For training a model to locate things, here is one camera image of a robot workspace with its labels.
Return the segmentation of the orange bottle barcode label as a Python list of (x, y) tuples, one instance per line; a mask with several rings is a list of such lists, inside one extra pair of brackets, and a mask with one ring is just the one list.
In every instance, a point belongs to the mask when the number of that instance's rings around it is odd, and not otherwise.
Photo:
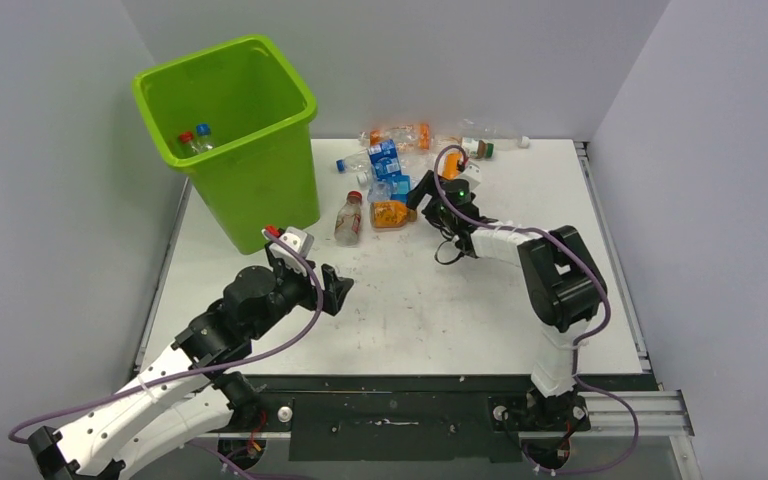
[(464, 158), (457, 152), (448, 153), (443, 160), (441, 177), (445, 180), (456, 179), (465, 169)]

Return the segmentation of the Pepsi bottle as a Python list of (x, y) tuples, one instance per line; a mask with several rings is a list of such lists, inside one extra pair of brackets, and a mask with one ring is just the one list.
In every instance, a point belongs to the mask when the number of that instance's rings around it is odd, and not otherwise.
[(196, 137), (200, 153), (212, 150), (216, 146), (212, 129), (207, 123), (196, 126)]

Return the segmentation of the small red-cap bottle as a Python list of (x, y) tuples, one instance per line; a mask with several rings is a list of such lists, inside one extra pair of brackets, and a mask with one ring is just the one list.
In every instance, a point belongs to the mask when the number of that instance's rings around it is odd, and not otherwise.
[(335, 222), (334, 239), (338, 245), (354, 246), (359, 242), (362, 204), (363, 196), (359, 191), (348, 192), (346, 201), (339, 210)]

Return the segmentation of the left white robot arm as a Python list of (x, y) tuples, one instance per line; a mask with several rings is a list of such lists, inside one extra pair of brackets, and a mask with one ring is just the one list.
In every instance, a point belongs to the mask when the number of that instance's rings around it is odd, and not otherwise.
[(307, 260), (287, 238), (266, 246), (267, 265), (240, 270), (221, 297), (110, 402), (27, 439), (45, 479), (130, 479), (202, 434), (250, 428), (258, 395), (239, 372), (258, 361), (253, 344), (296, 308), (337, 315), (354, 285)]

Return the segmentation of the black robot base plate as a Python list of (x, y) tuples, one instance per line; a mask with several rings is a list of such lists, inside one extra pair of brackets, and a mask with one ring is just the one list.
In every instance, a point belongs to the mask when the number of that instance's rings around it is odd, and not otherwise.
[(208, 443), (244, 469), (284, 444), (295, 462), (565, 461), (591, 428), (578, 390), (544, 399), (527, 375), (253, 375), (253, 406)]

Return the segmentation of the red label clear bottle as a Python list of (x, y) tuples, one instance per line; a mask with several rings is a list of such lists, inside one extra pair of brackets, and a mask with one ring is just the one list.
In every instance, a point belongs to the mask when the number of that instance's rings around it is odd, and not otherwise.
[(185, 131), (177, 137), (184, 158), (190, 158), (200, 153), (198, 140), (191, 131)]

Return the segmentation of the small orange juice bottle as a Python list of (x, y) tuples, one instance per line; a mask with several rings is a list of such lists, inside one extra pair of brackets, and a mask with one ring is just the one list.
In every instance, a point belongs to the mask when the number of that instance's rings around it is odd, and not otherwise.
[(416, 220), (417, 212), (401, 201), (386, 200), (370, 204), (370, 224), (373, 229), (398, 229)]

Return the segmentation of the green plastic bin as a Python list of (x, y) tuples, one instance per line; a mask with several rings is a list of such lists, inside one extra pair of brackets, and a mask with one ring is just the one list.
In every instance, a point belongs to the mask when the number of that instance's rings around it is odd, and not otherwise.
[[(320, 218), (310, 125), (317, 100), (275, 43), (239, 37), (138, 73), (136, 106), (166, 165), (184, 174), (242, 254), (267, 225)], [(178, 135), (207, 123), (216, 146), (184, 158)]]

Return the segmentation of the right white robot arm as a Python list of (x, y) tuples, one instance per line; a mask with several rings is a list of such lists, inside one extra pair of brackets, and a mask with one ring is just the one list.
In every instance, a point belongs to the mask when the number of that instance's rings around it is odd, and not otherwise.
[(466, 179), (445, 180), (427, 171), (408, 193), (407, 207), (453, 241), (460, 256), (521, 269), (541, 337), (520, 420), (543, 431), (581, 422), (586, 407), (576, 383), (578, 350), (607, 285), (574, 227), (527, 232), (482, 215), (474, 200)]

